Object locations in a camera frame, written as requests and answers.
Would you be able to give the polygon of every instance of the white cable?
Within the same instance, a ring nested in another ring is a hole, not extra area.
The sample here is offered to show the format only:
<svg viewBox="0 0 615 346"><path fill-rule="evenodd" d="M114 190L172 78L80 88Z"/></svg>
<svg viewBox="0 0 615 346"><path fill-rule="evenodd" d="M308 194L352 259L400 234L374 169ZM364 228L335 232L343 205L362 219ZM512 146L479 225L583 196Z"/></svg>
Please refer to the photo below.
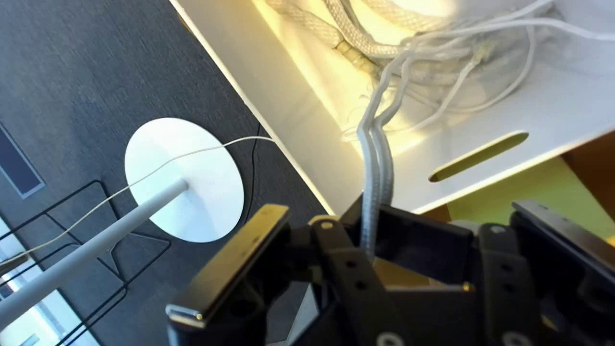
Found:
<svg viewBox="0 0 615 346"><path fill-rule="evenodd" d="M466 107L449 107L449 111L456 111L456 113L475 113L475 111L483 111L487 107L493 107L495 103L502 102L504 98L508 98L512 92L516 92L520 88L520 84L529 77L529 71L535 65L535 57L537 57L537 34L535 28L529 27L527 28L529 34L529 50L527 50L527 57L523 67L520 69L520 75L495 98L477 103L477 105L466 105ZM412 98L420 100L422 103L427 103L431 107L439 107L437 102L429 100L427 96L408 90Z"/></svg>
<svg viewBox="0 0 615 346"><path fill-rule="evenodd" d="M518 21L504 21L504 23L495 21L495 23L468 27L468 28L429 32L429 34L418 36L416 40L454 38L454 36L495 32L495 30L504 30L504 28L516 28L516 27L550 27L550 28L570 32L573 36L587 38L587 40L602 40L602 42L615 40L614 32L597 32L597 30L589 30L583 27L575 27L575 25L560 21L560 19L550 19L550 17L518 19Z"/></svg>
<svg viewBox="0 0 615 346"><path fill-rule="evenodd" d="M222 146L208 146L208 148L199 148L199 150L193 150L193 151L185 151L185 153L174 155L174 157L170 157L168 161L164 161L162 165L158 165L156 169L153 169L151 173L147 173L145 176L137 178L133 184L128 184L128 186L120 188L118 192L114 192L112 196L105 198L101 203L97 203L93 209L89 209L83 217L80 217L74 225L70 225L70 226L68 226L64 232L60 232L56 238L47 240L47 242L35 246L35 248L26 250L26 251L20 251L20 253L16 253L16 255L10 257L10 259L0 261L0 265L12 263L12 261L16 261L16 259L20 259L20 257L24 257L24 255L30 255L30 253L33 253L33 251L37 251L37 250L41 250L41 248L47 248L47 246L58 242L62 236L66 236L66 234L70 234L72 230L76 230L85 219L89 219L89 217L91 217L97 209L101 209L105 203L108 203L110 200L118 198L118 196L124 194L126 190L133 188L135 184L141 184L143 180L151 178L153 175L156 175L158 171L162 171L164 167L168 167L170 163L174 163L174 161L178 161L178 159L183 159L183 157L187 157L187 155L195 155L195 153L203 153L203 151L210 151L210 150L233 146L233 144L247 142L247 140L264 140L264 142L274 142L274 144L276 144L276 140L270 138L270 136L243 136L243 138L226 142L226 144L222 144Z"/></svg>
<svg viewBox="0 0 615 346"><path fill-rule="evenodd" d="M289 19L306 27L312 34L316 34L329 48L337 48L345 40L341 30L335 25L324 21L322 17L314 15L312 11L306 11L304 7L297 5L291 0L268 0L268 3L270 3L270 7L279 11L281 15L287 15Z"/></svg>
<svg viewBox="0 0 615 346"><path fill-rule="evenodd" d="M326 0L326 5L329 7L333 19L339 23L345 38L366 55L376 59L391 59L400 53L400 46L381 44L362 27L354 25L341 0Z"/></svg>
<svg viewBox="0 0 615 346"><path fill-rule="evenodd" d="M439 46L435 52L441 52L441 50L447 50L454 44L458 44L458 40L462 40L462 36L454 38L454 40L449 40L445 42L443 46ZM462 75L458 77L458 82L454 84L454 90L450 92L450 98L445 100L445 105L443 105L443 111L441 113L435 113L433 121L437 121L445 109L449 107L449 103L452 102L452 98L460 92L464 80L468 78L468 75L481 63L485 61L493 52L493 44L483 44L483 46L477 46L477 50L474 52L474 57L472 61L468 63L466 69L462 69ZM362 142L362 148L370 150L370 151L364 151L368 159L372 159L372 163L368 163L368 167L372 167L372 173L366 175L368 182L372 184L366 184L366 196L364 196L364 201L366 201L366 211L368 209L374 209L376 205L381 205L381 203L391 203L393 201L393 184L395 184L395 163L393 163L393 155L391 155L391 148L389 148L389 140L385 136L385 130L383 126L399 113L399 109L402 107L402 94L404 94L404 88L410 84L410 78L408 78L408 71L410 71L410 65L416 61L414 53L408 52L408 55L402 55L399 57L395 63L391 63L389 67L389 73L385 73L385 77L389 77L389 80L385 78L385 88L387 84L391 82L391 71L399 69L402 65L402 82L397 90L397 96L395 100L391 102L391 105L374 119L372 126L368 128L368 134L366 134L366 128L362 128L360 134L360 142ZM366 228L362 228L362 244L366 248L368 253L374 253L374 248L376 248L376 228L370 230L370 226L376 226L376 217L372 217L372 223L366 223Z"/></svg>
<svg viewBox="0 0 615 346"><path fill-rule="evenodd" d="M547 13L548 9L552 9L554 3L556 3L554 0L537 0L537 2L533 2L533 3L529 3L529 5L525 5L525 7L522 7L522 9L518 9L518 11L514 11L514 13L500 15L500 17L495 17L495 19L491 19L491 21L514 21L514 19L527 17L527 15L543 15L543 13Z"/></svg>
<svg viewBox="0 0 615 346"><path fill-rule="evenodd" d="M391 113L397 113L400 103L395 100L389 107L385 117L379 119L376 128L376 113L383 102L383 94L387 92L393 75L402 67L408 65L408 59L427 57L429 53L445 52L456 44L456 40L445 42L443 46L431 48L429 52L418 52L420 46L410 46L404 53L395 57L383 71L377 88L366 107L366 113L358 125L358 138L362 144L364 163L366 163L366 188L364 188L364 203L362 203L362 248L368 255L376 255L376 230L379 223L379 207L383 198L389 200L393 190L393 157L387 136L383 134L381 123L391 119Z"/></svg>
<svg viewBox="0 0 615 346"><path fill-rule="evenodd" d="M464 82L468 80L470 73L475 71L479 63L481 63L479 59L472 59L472 61L462 69L456 84L449 90L449 94L445 96L441 107L439 107L433 115L429 115L427 119L424 119L422 123L418 123L418 125L414 125L414 126L410 126L410 128L400 128L400 130L391 130L391 132L420 130L420 128L424 128L424 126L439 121L439 119L447 113L450 102L460 94L460 90L462 90Z"/></svg>
<svg viewBox="0 0 615 346"><path fill-rule="evenodd" d="M385 84L385 92L389 90L389 84L391 84L391 80L393 80L393 77L395 75L400 75L400 84L397 86L397 94L395 94L395 100L383 109L383 113L379 113L377 115L377 109L381 107L381 102L383 100L377 100L377 103L376 105L368 105L370 109L366 109L366 113L370 111L372 115L370 117L385 117L385 119L381 119L381 123L385 125L385 123L389 123L391 121L391 117L400 109L400 105L402 105L402 100L404 100L404 88L410 84L410 82L418 82L418 84L424 84L424 78L422 80L418 80L420 77L418 75L412 75L412 65L414 63L420 63L420 61L449 61L449 59L462 59L462 57L466 57L466 55L470 55L472 53L472 48L454 48L456 44L462 44L466 38L464 36L458 36L458 38L454 38L454 40L449 40L447 44L443 44L443 46L439 46L439 48L435 48L433 52L416 52L416 59L406 59L406 61L402 61L402 67L399 67L399 69L402 69L400 73L397 71L397 69L391 69L389 73L385 73L383 71L383 78L379 80L379 88ZM458 78L458 75L454 75L454 73L450 73L450 75L447 75L447 78L450 78L452 82L456 82L456 78ZM354 128L347 128L347 130L343 130L343 134L345 136L349 136L349 134L352 134L352 132L356 132Z"/></svg>
<svg viewBox="0 0 615 346"><path fill-rule="evenodd" d="M377 11L379 15L387 17L389 21L406 27L414 32L425 32L425 30L441 30L445 27L452 27L456 19L450 17L435 17L425 15L420 11L410 11L399 7L393 0L364 0L368 7Z"/></svg>

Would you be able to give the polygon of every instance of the metal bar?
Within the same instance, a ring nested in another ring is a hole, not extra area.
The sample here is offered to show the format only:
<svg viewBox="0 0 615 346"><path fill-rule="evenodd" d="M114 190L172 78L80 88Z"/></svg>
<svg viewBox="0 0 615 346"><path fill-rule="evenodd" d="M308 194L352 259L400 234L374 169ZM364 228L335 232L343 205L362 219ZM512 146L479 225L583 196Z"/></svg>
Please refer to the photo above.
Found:
<svg viewBox="0 0 615 346"><path fill-rule="evenodd" d="M256 215L210 259L174 303L168 303L170 321L183 326L206 328L208 319L226 301L258 255L287 225L289 207L266 203Z"/></svg>
<svg viewBox="0 0 615 346"><path fill-rule="evenodd" d="M10 276L10 278L7 278L7 280L0 280L0 290L3 290L5 286L8 286L12 280L16 280L18 276L22 276L24 273L28 273L30 269L41 265L43 261L55 257L56 253L60 253L62 250L66 250L66 248L70 248L70 246L80 246L80 242L68 242L68 244L60 246L60 248L56 248L53 253L43 255L41 259L24 255L26 259L33 259L35 263L31 263L31 265L24 267L22 271L14 273L14 276Z"/></svg>
<svg viewBox="0 0 615 346"><path fill-rule="evenodd" d="M116 242L131 234L139 225L149 221L158 209L168 205L174 198L189 188L187 180L178 180L166 190L158 192L153 200L135 207L131 213L105 228L93 240L78 248L72 255L64 257L49 271L45 271L37 280L24 286L8 299L0 303L0 330L16 321L22 313L33 307L39 299L56 290L64 280L74 276L85 263L95 261L105 250L110 250Z"/></svg>
<svg viewBox="0 0 615 346"><path fill-rule="evenodd" d="M130 284L135 282L149 267L153 267L154 261L158 261L170 248L172 248L172 242L162 251L158 251L145 267L141 267L133 276L126 278L124 284L112 296L108 296L95 311L91 311L87 317L83 317L83 321L74 330L70 330L58 344L64 344L66 340L72 340L72 342L78 340L85 330L89 330L101 319L105 319L116 305L120 305L126 299L126 296L130 292Z"/></svg>
<svg viewBox="0 0 615 346"><path fill-rule="evenodd" d="M53 205L45 207L41 213L31 215L28 221L20 223L18 226L12 226L10 230L0 234L0 240L5 240L10 234L18 234L20 228L24 228L26 225L33 223L35 219L47 215L51 209L58 207L60 203L68 201L70 198L74 198L76 194L83 192L85 188L97 184L97 180L91 180L87 184L83 184L81 188L74 190L72 194L68 194L66 198L55 201Z"/></svg>
<svg viewBox="0 0 615 346"><path fill-rule="evenodd" d="M53 213L45 213L53 223L56 223L62 230L66 230L66 226L53 215ZM85 242L81 238L78 238L74 232L68 232L68 236L72 236L80 246L83 246ZM97 261L106 267L108 271L112 271L112 275L116 275L120 280L124 280L124 276L120 276L120 273L108 265L103 257L97 257Z"/></svg>

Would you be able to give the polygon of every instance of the screw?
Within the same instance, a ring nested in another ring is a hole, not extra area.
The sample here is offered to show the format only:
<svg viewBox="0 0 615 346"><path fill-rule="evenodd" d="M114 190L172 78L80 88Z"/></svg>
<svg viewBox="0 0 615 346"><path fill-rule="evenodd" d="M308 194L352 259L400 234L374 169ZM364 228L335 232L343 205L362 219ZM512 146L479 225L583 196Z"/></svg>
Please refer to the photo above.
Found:
<svg viewBox="0 0 615 346"><path fill-rule="evenodd" d="M397 332L381 332L377 338L377 346L404 346L404 340Z"/></svg>
<svg viewBox="0 0 615 346"><path fill-rule="evenodd" d="M506 226L495 225L493 232L502 234L502 232L506 232Z"/></svg>
<svg viewBox="0 0 615 346"><path fill-rule="evenodd" d="M322 228L333 228L333 223L331 221L324 221Z"/></svg>
<svg viewBox="0 0 615 346"><path fill-rule="evenodd" d="M504 332L502 342L504 346L533 346L531 338L516 330Z"/></svg>

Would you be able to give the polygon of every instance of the white lamp shade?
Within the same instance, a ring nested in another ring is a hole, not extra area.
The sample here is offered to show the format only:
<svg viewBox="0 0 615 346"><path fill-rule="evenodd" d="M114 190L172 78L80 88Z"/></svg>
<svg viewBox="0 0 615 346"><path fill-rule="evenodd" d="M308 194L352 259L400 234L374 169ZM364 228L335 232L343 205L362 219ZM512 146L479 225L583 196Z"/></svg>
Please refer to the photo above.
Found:
<svg viewBox="0 0 615 346"><path fill-rule="evenodd" d="M137 203L145 203L172 182L185 178L191 188L151 219L162 230L187 242L212 242L229 234L245 207L245 184L228 148L191 121L154 119L131 136L126 151L128 182L141 180L170 159L174 159L170 165L131 186Z"/></svg>

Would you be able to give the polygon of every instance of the lamp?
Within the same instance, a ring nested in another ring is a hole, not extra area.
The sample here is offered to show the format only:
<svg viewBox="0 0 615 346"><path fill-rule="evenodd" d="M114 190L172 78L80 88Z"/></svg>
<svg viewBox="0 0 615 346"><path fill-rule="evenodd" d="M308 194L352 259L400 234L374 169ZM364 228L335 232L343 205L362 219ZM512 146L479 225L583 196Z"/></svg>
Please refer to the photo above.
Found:
<svg viewBox="0 0 615 346"><path fill-rule="evenodd" d="M239 223L245 205L239 169L222 142L191 121L162 117L143 125L128 146L126 175L139 205L8 296L0 303L0 328L149 219L189 242L218 240Z"/></svg>

